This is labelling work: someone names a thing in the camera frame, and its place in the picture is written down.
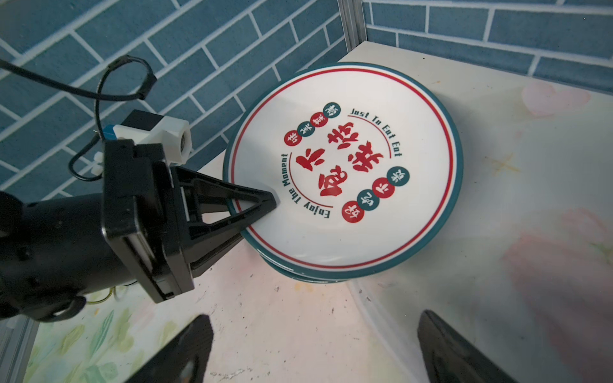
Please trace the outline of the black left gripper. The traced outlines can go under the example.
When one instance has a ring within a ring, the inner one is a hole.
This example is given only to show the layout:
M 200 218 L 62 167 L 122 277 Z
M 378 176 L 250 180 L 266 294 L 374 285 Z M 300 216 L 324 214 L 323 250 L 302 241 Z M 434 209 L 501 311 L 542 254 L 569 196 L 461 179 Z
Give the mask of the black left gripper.
M 274 211 L 269 191 L 231 184 L 172 166 L 160 144 L 109 140 L 104 146 L 102 233 L 155 303 L 194 288 L 199 277 L 242 239 L 241 232 Z M 188 225 L 188 266 L 177 219 Z M 215 223 L 202 215 L 229 212 Z

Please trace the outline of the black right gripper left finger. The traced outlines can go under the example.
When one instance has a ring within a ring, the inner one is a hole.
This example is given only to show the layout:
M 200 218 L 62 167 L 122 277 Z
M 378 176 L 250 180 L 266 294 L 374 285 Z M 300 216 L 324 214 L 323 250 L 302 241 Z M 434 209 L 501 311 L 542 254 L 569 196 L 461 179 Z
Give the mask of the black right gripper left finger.
M 213 340 L 209 316 L 198 315 L 126 382 L 203 382 Z

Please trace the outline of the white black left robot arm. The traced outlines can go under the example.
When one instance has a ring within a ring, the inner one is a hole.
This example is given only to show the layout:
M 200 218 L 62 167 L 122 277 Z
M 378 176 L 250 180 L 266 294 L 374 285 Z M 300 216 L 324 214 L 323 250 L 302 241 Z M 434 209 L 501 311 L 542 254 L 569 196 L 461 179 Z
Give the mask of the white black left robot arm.
M 1 316 L 58 322 L 129 282 L 175 298 L 276 208 L 269 191 L 170 166 L 159 144 L 105 146 L 101 193 L 25 204 L 1 195 Z

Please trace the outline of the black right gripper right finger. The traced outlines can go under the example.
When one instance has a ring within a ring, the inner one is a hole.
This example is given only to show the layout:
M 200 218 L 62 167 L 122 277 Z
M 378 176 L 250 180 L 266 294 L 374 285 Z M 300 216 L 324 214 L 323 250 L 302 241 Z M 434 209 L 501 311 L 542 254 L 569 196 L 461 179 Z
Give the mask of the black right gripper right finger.
M 433 311 L 420 315 L 418 340 L 431 382 L 514 382 Z

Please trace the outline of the white plate red chinese characters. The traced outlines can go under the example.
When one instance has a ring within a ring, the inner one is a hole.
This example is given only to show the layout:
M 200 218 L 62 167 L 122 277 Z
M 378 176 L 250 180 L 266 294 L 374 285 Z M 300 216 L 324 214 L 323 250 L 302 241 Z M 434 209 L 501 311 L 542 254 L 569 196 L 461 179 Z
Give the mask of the white plate red chinese characters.
M 461 190 L 458 128 L 441 101 L 381 65 L 338 63 L 274 86 L 244 114 L 223 178 L 271 192 L 244 238 L 314 277 L 376 274 L 444 227 Z

